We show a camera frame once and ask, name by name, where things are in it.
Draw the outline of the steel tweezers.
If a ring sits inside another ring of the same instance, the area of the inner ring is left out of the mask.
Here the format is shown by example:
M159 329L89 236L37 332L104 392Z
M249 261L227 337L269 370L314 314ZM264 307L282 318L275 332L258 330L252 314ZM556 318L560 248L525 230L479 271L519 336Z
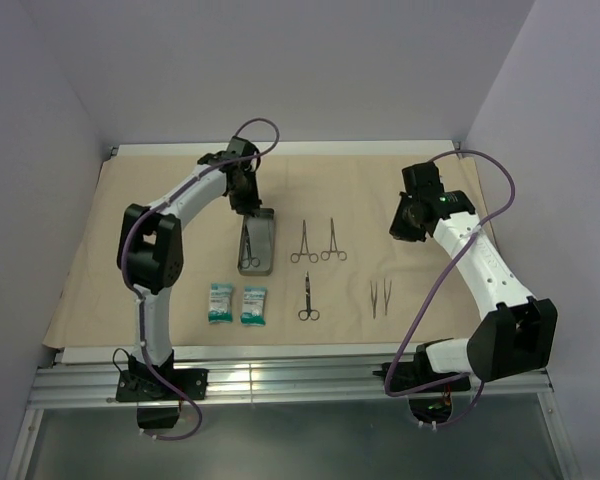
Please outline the steel tweezers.
M378 282L370 281L370 304L373 319L377 318Z
M390 279L383 279L383 312L384 315L388 315L389 304L392 294L392 281Z

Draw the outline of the metal instrument tray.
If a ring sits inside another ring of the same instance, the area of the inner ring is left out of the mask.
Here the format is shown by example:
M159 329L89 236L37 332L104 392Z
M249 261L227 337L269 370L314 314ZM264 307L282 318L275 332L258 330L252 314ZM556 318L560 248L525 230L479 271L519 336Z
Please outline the metal instrument tray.
M274 266L275 250L275 210L271 208L259 209L255 215L245 215L242 226L246 223L249 229L253 254L260 259L260 266L256 268L241 269L239 267L241 253L241 236L237 268L242 276L269 276Z

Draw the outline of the steel hemostat forceps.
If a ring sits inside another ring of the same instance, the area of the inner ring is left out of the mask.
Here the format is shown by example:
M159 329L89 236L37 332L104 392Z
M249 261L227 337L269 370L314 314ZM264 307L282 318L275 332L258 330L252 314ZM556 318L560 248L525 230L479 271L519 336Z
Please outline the steel hemostat forceps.
M317 263L319 261L319 255L311 251L309 248L307 222L305 219L302 220L301 240L299 249L297 252L293 252L290 254L290 262L293 264L297 264L303 258L306 258L310 263Z
M338 247L335 222L333 218L330 218L329 246L326 250L323 250L320 253L320 259L322 261L329 261L331 258L337 258L339 261L346 261L348 258L347 253Z

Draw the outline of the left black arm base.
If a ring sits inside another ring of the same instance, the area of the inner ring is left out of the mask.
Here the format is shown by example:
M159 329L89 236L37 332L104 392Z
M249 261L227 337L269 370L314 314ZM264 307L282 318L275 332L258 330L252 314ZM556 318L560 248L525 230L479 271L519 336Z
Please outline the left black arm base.
M207 369L176 369L167 380L191 400L203 400L208 384ZM177 393L165 386L148 370L120 373L115 394L118 403L138 404L136 420L145 430L166 430L176 425L185 403Z

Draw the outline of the beige cloth wrap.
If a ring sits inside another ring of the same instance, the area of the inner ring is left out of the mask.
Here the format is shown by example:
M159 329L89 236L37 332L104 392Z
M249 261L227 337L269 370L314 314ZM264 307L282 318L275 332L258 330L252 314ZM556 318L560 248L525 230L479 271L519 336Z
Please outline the beige cloth wrap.
M194 169L192 156L120 156L102 168L83 240L44 338L51 348L129 346L137 323L133 294L116 265L125 209L159 199ZM177 346L273 346L418 342L473 334L480 316L458 272L451 272L425 315L419 309L449 258L434 241L397 241L389 228L411 156L268 156L257 173L260 197L275 210L275 259L266 277L237 269L241 218L226 198L208 205L183 233L184 269L170 303L170 336ZM322 261L330 218L348 258ZM290 262L302 220L317 263ZM311 281L317 321L300 321L304 276ZM388 315L383 279L392 281ZM377 318L370 281L378 282ZM212 283L233 285L231 323L208 322ZM246 286L267 288L265 326L240 322Z

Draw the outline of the teal sterile packet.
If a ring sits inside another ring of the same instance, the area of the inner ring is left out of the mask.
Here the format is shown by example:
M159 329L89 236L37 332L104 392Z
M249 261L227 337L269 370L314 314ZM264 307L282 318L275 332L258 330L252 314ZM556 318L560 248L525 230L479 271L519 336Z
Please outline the teal sterile packet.
M245 326L265 326L264 318L267 288L246 286L242 296L240 322Z
M212 283L209 291L208 322L231 323L233 285L231 283Z

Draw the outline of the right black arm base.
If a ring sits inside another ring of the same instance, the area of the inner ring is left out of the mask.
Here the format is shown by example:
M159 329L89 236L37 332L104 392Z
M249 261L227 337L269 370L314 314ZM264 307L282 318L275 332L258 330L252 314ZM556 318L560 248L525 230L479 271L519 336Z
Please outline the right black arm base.
M415 390L417 393L442 393L444 391L467 392L471 381L467 376L457 376L457 372L436 373L430 367L418 365L415 361L400 362L391 377L390 391Z

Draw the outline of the aluminium mounting rail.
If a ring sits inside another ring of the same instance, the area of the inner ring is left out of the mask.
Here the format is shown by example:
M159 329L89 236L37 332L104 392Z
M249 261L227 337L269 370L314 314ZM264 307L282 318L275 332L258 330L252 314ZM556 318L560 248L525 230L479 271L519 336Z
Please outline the aluminium mounting rail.
M262 360L178 362L179 370L208 371L202 406L384 399L373 374L387 355L305 357ZM77 409L119 407L119 373L110 363L60 364L35 375L27 407Z

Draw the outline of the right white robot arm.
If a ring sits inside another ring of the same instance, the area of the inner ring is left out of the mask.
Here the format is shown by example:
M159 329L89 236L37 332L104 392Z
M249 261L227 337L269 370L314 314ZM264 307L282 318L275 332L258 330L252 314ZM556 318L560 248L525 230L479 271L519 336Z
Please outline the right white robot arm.
M558 312L538 299L506 265L483 230L476 207L462 191L445 189L434 162L402 171L405 189L390 227L397 240L435 240L449 255L445 274L457 269L478 308L480 322L468 338L417 347L412 360L384 368L390 396L433 390L469 375L487 383L545 368Z

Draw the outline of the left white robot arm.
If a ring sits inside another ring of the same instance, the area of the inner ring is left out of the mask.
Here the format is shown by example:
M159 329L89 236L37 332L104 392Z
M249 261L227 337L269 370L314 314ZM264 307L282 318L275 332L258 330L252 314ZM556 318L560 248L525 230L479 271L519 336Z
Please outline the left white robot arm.
M255 216L262 201L252 162L259 154L252 142L234 136L226 149L199 159L164 197L147 206L132 204L124 212L117 266L135 295L138 322L129 370L140 375L139 388L152 399L167 397L175 386L169 304L184 267L183 230L220 197L228 198L237 214Z

